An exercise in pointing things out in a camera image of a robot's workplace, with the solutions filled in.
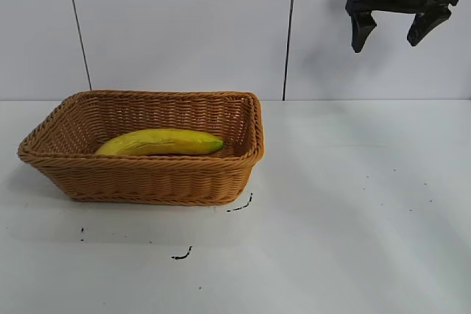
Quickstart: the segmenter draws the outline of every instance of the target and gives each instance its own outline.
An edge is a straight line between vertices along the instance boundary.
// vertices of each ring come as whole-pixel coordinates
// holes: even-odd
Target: basket rim
[[[54,124],[55,117],[59,114],[67,113],[76,103],[77,99],[100,96],[135,96],[140,97],[153,96],[155,98],[178,98],[178,97],[236,97],[248,98],[252,101],[254,110],[255,134],[252,141],[252,148],[245,154],[237,157],[207,157],[207,156],[105,156],[99,154],[64,154],[60,152],[44,153],[31,149],[31,144],[40,140],[47,129]],[[142,90],[89,90],[75,93],[64,99],[47,118],[40,123],[18,147],[18,156],[25,163],[31,165],[64,166],[67,167],[99,167],[106,166],[124,167],[125,164],[132,162],[135,167],[155,167],[156,164],[162,168],[178,167],[199,167],[199,168],[223,168],[230,163],[232,168],[248,168],[256,164],[264,153],[263,146],[263,127],[261,121],[261,104],[254,93],[238,91],[202,91],[202,92],[154,92]]]

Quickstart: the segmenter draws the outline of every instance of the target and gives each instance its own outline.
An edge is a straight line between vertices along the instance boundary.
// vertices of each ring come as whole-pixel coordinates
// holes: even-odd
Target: banana
[[[207,132],[184,129],[145,129],[106,142],[95,154],[147,156],[151,154],[210,154],[224,141]]]

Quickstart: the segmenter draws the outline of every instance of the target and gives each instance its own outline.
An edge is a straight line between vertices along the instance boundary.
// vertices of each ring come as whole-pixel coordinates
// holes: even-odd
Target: white wall
[[[247,90],[281,99],[290,0],[76,0],[93,88]],[[295,0],[287,99],[471,97],[471,0],[416,48],[374,13],[362,53],[346,0]],[[88,89],[71,0],[0,0],[0,99]]]
[[[71,0],[0,0],[0,99],[87,90]]]
[[[76,0],[93,88],[281,99],[290,0]]]
[[[287,99],[457,99],[471,97],[471,0],[417,47],[412,15],[373,13],[364,50],[350,47],[346,0],[295,0]]]

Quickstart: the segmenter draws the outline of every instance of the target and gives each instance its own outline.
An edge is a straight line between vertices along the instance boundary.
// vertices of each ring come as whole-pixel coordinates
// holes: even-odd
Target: white table
[[[224,207],[70,201],[15,155],[56,104],[0,102],[0,313],[471,313],[469,101],[265,102]]]

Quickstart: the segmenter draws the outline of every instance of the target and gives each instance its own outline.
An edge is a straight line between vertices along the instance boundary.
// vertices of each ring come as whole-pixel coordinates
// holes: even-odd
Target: wicker basket
[[[210,132],[208,156],[96,156],[115,136],[149,128]],[[242,192],[263,155],[261,107],[251,93],[95,90],[66,99],[21,143],[18,156],[76,201],[220,205]]]

